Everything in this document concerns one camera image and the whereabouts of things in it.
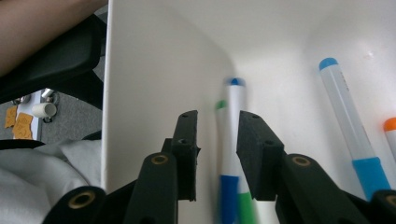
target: marker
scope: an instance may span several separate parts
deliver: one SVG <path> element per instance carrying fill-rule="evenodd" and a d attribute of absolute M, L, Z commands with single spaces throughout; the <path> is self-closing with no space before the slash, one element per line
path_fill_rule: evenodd
<path fill-rule="evenodd" d="M 256 217 L 248 182 L 236 155 L 239 113 L 246 109 L 246 88 L 242 78 L 226 83 L 225 99 L 217 104 L 219 135 L 222 140 L 220 175 L 220 222 L 254 224 Z"/>
<path fill-rule="evenodd" d="M 346 139 L 353 167 L 366 199 L 371 200 L 377 190 L 390 189 L 381 161 L 371 147 L 338 62 L 334 58 L 324 59 L 320 62 L 319 70 Z"/>
<path fill-rule="evenodd" d="M 393 158 L 396 160 L 396 118 L 387 119 L 384 123 L 384 131 L 387 136 Z"/>

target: white cloth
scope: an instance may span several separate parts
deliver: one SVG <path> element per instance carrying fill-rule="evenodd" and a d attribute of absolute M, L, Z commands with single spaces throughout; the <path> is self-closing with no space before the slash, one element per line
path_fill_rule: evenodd
<path fill-rule="evenodd" d="M 0 150 L 0 223 L 41 223 L 68 191 L 100 186 L 100 141 Z"/>

